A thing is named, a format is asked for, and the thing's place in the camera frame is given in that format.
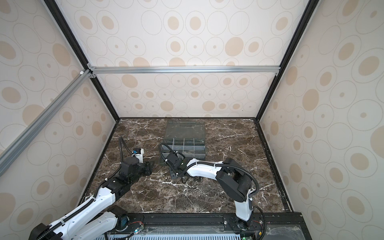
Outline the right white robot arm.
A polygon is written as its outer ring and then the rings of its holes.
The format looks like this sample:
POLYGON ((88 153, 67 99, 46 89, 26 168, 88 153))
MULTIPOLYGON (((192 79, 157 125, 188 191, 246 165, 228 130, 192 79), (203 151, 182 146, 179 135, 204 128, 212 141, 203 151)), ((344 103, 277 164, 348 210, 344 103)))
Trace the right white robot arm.
POLYGON ((224 192, 235 202, 236 216, 247 222, 252 215, 252 198, 260 191, 259 182, 234 159, 221 162, 206 162, 197 159, 187 160, 177 151, 171 151, 163 162, 170 168, 173 179, 202 177, 217 181, 224 192))

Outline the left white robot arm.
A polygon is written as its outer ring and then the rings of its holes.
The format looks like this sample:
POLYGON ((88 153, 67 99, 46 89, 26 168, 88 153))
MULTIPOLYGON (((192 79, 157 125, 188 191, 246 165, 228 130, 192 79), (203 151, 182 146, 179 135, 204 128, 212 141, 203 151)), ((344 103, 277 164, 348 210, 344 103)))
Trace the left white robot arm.
POLYGON ((30 233, 30 240, 85 240, 112 230, 122 218, 114 212, 95 217, 131 190, 141 177, 150 176, 154 164, 127 157, 103 182, 94 195, 77 208, 50 223, 39 224, 30 233))

